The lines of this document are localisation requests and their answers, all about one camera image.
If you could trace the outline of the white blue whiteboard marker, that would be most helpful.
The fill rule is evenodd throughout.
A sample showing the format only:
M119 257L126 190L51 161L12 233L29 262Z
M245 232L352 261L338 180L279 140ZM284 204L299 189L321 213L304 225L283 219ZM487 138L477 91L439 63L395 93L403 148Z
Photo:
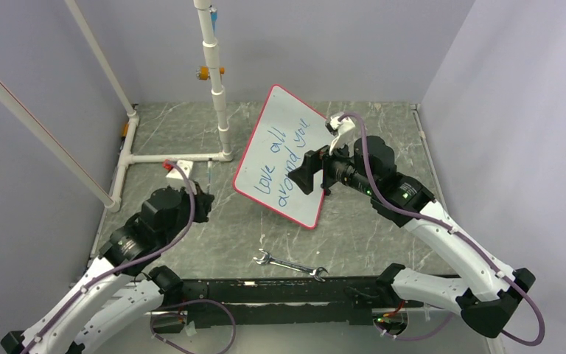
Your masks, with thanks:
M211 191L211 185L212 185L212 167L213 167L213 159L209 158L207 161L207 184L206 184L206 192L208 194Z

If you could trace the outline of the pink-framed whiteboard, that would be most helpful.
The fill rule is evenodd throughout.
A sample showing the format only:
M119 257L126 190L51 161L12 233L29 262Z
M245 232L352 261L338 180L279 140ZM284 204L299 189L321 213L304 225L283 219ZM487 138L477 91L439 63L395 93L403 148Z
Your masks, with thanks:
M326 118L280 85L270 88L234 176L241 195L307 228L314 229L324 200L321 177L304 194L287 174L304 154L332 141Z

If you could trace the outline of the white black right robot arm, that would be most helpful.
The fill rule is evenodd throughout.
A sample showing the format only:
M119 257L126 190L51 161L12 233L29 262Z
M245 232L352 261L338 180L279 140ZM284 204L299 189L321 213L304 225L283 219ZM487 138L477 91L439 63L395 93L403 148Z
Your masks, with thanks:
M394 306L404 300L423 302L460 316L475 332L496 338L534 284L527 268L513 269L482 249L447 214L421 182L396 169L394 151L378 136L367 138L368 161L379 194L399 214L384 206L365 172L362 141L333 153L324 146L309 150L288 177L308 195L314 176L321 173L321 188L340 183L369 196L372 208L398 227L423 240L458 274L443 278L422 274L398 263L390 264L376 279L378 300Z

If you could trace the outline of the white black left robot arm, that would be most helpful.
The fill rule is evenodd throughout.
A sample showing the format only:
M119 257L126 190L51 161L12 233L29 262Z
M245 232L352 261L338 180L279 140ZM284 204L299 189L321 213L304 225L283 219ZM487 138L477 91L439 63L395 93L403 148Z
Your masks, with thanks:
M182 281L166 266L116 299L115 295L161 256L193 223L205 223L214 196L197 183L191 190L154 191L141 209L116 229L81 279L45 316L0 341L6 353L94 353L145 312L176 308Z

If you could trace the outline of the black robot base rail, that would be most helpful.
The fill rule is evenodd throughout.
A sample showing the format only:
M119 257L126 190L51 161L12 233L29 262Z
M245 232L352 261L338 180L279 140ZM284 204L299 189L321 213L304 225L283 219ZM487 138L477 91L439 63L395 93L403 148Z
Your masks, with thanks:
M178 310L198 329L229 324L282 325L345 322L371 325L376 316L421 302L387 295L374 276L185 279L158 311Z

